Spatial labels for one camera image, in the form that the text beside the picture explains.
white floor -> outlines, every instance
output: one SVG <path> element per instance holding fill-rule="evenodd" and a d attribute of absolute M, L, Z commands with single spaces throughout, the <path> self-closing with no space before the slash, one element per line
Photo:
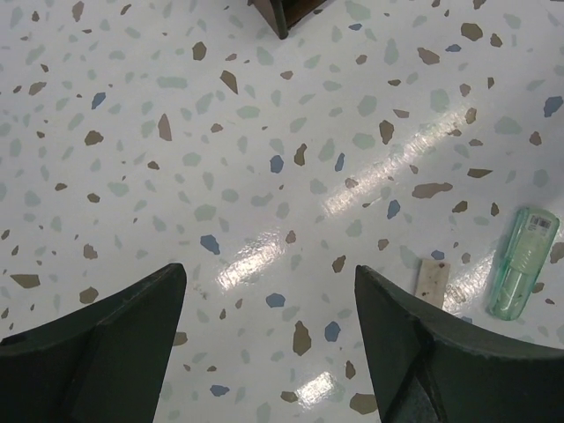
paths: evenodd
<path fill-rule="evenodd" d="M 564 244 L 519 320 L 484 292 L 519 207 L 564 216 L 564 4 L 332 0 L 280 41 L 83 1 L 0 4 L 0 338 L 177 261 L 156 422 L 375 421 L 354 267 L 432 256 L 449 312 L 562 347 Z"/>

label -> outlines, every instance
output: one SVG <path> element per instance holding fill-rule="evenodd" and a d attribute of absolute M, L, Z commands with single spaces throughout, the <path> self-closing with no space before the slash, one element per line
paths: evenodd
<path fill-rule="evenodd" d="M 542 236 L 547 236 L 551 225 L 552 222 L 550 220 L 538 216 L 537 214 L 531 214 L 527 230 Z"/>

green plastic bottle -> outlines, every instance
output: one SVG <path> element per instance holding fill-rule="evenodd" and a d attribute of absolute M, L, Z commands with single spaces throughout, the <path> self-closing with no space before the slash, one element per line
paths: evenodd
<path fill-rule="evenodd" d="M 508 249 L 495 275 L 489 312 L 502 320 L 521 315 L 553 245 L 560 221 L 546 210 L 517 213 Z"/>

plastic container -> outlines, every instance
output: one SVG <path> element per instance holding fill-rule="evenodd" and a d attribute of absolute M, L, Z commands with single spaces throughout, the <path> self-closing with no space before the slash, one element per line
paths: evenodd
<path fill-rule="evenodd" d="M 560 221 L 549 211 L 523 208 L 517 213 L 509 245 L 495 275 L 488 311 L 502 319 L 521 315 L 553 245 Z"/>

green speck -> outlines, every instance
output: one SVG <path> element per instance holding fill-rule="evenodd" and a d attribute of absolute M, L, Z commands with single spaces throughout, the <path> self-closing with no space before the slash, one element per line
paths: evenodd
<path fill-rule="evenodd" d="M 357 133 L 352 138 L 352 143 L 359 147 L 361 150 L 372 148 L 376 145 L 376 140 L 369 134 Z"/>
<path fill-rule="evenodd" d="M 345 2 L 346 12 L 355 22 L 370 19 L 370 9 L 351 0 Z"/>
<path fill-rule="evenodd" d="M 320 59 L 321 59 L 321 55 L 312 56 L 303 63 L 303 67 L 308 68 L 308 69 L 314 69 L 317 66 L 317 64 L 319 63 Z"/>
<path fill-rule="evenodd" d="M 125 33 L 131 38 L 141 37 L 141 33 L 137 29 L 132 28 L 131 26 L 128 26 L 127 28 L 125 28 Z"/>
<path fill-rule="evenodd" d="M 215 211 L 216 208 L 213 205 L 204 204 L 194 210 L 194 216 L 197 222 L 212 220 L 215 216 Z"/>
<path fill-rule="evenodd" d="M 307 121 L 308 121 L 307 117 L 299 117 L 298 119 L 294 119 L 290 123 L 290 132 L 292 132 L 293 134 L 295 134 L 296 132 L 299 132 L 301 130 L 301 128 L 303 128 L 303 125 L 306 124 Z"/>
<path fill-rule="evenodd" d="M 143 136 L 143 138 L 149 137 L 156 126 L 157 123 L 155 123 L 155 121 L 143 122 L 143 124 L 141 125 L 141 135 Z"/>
<path fill-rule="evenodd" d="M 188 86 L 186 78 L 180 77 L 158 77 L 157 84 L 160 88 L 179 88 L 183 90 Z"/>
<path fill-rule="evenodd" d="M 397 50 L 396 40 L 390 38 L 386 44 L 386 51 L 384 52 L 384 62 L 386 64 L 394 64 L 399 58 L 399 51 Z"/>
<path fill-rule="evenodd" d="M 123 197 L 130 192 L 130 187 L 121 182 L 110 182 L 108 188 L 116 197 Z"/>
<path fill-rule="evenodd" d="M 260 109 L 254 106 L 244 106 L 237 110 L 237 115 L 239 115 L 241 119 L 252 119 L 258 117 L 259 114 Z"/>
<path fill-rule="evenodd" d="M 184 166 L 195 167 L 200 164 L 201 160 L 202 156 L 196 154 L 195 152 L 189 152 L 182 157 L 182 163 L 184 163 Z"/>
<path fill-rule="evenodd" d="M 70 119 L 68 130 L 74 130 L 84 120 L 85 116 L 82 113 L 76 113 L 74 117 Z"/>

